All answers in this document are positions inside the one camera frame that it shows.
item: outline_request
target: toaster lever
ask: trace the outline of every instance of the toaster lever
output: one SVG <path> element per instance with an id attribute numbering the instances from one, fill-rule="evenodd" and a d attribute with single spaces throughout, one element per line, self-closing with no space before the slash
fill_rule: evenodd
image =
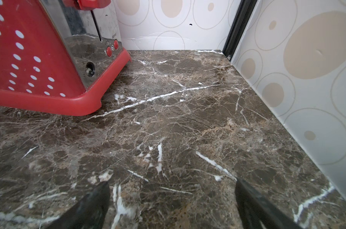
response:
<path id="1" fill-rule="evenodd" d="M 75 7 L 77 10 L 94 10 L 104 8 L 111 3 L 111 0 L 62 0 L 67 7 Z"/>

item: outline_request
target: black object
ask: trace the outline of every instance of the black object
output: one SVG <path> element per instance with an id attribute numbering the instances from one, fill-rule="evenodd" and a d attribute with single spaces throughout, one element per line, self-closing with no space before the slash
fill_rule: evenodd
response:
<path id="1" fill-rule="evenodd" d="M 101 229 L 108 211 L 109 198 L 108 182 L 101 182 L 46 229 Z"/>
<path id="2" fill-rule="evenodd" d="M 256 3 L 257 0 L 241 0 L 239 4 L 234 22 L 222 51 L 226 57 L 229 58 L 230 56 L 230 61 L 232 61 L 235 49 L 239 44 L 240 38 L 243 35 L 244 29 L 248 24 Z"/>
<path id="3" fill-rule="evenodd" d="M 301 229 L 245 180 L 238 178 L 235 197 L 244 229 Z"/>

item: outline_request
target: red button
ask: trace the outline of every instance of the red button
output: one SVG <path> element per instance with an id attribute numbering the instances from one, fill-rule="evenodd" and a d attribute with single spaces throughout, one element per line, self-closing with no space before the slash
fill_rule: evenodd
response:
<path id="1" fill-rule="evenodd" d="M 107 53 L 108 57 L 112 56 L 112 48 L 111 48 L 111 46 L 107 47 L 106 53 Z"/>
<path id="2" fill-rule="evenodd" d="M 118 49 L 118 41 L 117 40 L 114 40 L 113 47 L 114 47 L 114 49 Z"/>

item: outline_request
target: black trim strip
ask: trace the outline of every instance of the black trim strip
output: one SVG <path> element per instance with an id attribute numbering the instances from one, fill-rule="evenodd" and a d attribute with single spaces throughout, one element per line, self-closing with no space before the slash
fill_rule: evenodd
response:
<path id="1" fill-rule="evenodd" d="M 231 61 L 236 48 L 238 47 L 240 38 L 244 33 L 244 29 L 248 24 L 257 0 L 241 0 L 237 13 L 234 18 L 228 38 L 226 39 L 223 53 Z"/>

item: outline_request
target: small hole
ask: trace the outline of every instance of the small hole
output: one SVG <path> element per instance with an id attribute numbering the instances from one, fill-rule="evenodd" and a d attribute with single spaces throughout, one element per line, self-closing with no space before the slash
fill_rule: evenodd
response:
<path id="1" fill-rule="evenodd" d="M 93 77 L 95 74 L 95 66 L 92 62 L 88 62 L 85 66 L 85 71 L 87 72 L 89 77 Z"/>

